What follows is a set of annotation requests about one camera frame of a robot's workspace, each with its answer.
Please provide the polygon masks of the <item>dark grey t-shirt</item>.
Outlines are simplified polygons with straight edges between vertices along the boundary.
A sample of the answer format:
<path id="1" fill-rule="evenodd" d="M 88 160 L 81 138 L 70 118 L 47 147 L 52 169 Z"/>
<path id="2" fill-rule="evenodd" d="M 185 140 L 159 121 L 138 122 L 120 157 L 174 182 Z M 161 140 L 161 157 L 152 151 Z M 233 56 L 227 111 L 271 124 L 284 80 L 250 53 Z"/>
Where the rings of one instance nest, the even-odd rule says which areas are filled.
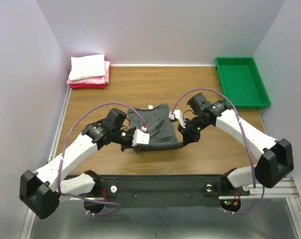
<path id="1" fill-rule="evenodd" d="M 168 118 L 170 108 L 167 104 L 160 104 L 153 109 L 135 110 L 143 117 L 150 135 L 148 145 L 134 148 L 136 153 L 140 151 L 159 151 L 183 148 L 183 143 L 177 140 L 173 123 Z"/>

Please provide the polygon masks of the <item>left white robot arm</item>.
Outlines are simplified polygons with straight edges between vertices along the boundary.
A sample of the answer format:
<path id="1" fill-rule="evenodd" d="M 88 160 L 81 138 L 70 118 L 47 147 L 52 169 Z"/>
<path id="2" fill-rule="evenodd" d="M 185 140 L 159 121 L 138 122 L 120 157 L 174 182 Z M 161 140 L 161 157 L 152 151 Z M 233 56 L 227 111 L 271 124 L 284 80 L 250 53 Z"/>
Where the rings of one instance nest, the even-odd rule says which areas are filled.
<path id="1" fill-rule="evenodd" d="M 108 115 L 85 126 L 70 144 L 64 144 L 62 152 L 34 172 L 26 170 L 20 177 L 19 198 L 40 219 L 46 219 L 58 208 L 63 199 L 78 198 L 82 194 L 97 196 L 102 190 L 102 178 L 89 170 L 73 179 L 66 177 L 83 160 L 98 152 L 111 142 L 123 148 L 133 148 L 147 144 L 148 127 L 143 117 L 131 109 L 141 120 L 140 127 L 123 130 L 126 113 L 113 108 Z"/>

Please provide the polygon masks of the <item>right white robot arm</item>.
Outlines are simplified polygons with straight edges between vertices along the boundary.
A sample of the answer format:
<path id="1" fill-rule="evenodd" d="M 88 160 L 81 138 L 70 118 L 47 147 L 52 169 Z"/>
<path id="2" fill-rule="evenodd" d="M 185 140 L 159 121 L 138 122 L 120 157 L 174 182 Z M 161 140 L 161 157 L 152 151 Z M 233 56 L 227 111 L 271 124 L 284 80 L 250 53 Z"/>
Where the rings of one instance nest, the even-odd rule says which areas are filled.
<path id="1" fill-rule="evenodd" d="M 225 173 L 220 188 L 232 194 L 238 188 L 260 183 L 273 188 L 294 169 L 292 144 L 266 135 L 243 120 L 234 106 L 223 101 L 209 102 L 202 93 L 192 97 L 187 105 L 194 117 L 185 118 L 180 110 L 169 112 L 169 119 L 178 122 L 183 145 L 198 142 L 200 132 L 212 125 L 228 133 L 246 147 L 250 166 L 235 168 Z"/>

